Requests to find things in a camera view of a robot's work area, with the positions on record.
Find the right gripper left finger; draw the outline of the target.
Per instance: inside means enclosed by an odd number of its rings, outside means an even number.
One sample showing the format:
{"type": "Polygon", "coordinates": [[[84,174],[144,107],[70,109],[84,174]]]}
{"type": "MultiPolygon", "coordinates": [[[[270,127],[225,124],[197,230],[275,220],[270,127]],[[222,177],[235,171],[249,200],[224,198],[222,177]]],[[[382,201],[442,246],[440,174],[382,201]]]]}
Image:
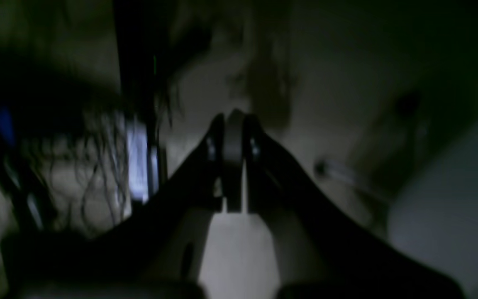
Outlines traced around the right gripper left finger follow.
{"type": "Polygon", "coordinates": [[[142,208],[93,240],[68,233],[2,241],[6,299],[205,299],[197,283],[211,218],[222,201],[224,115],[142,208]]]}

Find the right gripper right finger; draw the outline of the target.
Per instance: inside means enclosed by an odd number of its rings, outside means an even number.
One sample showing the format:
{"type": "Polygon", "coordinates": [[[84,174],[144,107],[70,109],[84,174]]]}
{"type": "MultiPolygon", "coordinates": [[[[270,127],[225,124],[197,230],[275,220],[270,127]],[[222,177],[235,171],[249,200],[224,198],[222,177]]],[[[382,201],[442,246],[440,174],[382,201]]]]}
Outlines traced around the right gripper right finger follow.
{"type": "Polygon", "coordinates": [[[463,299],[450,277],[406,257],[344,214],[262,129],[233,110],[227,119],[227,197],[268,226],[281,287],[277,299],[463,299]]]}

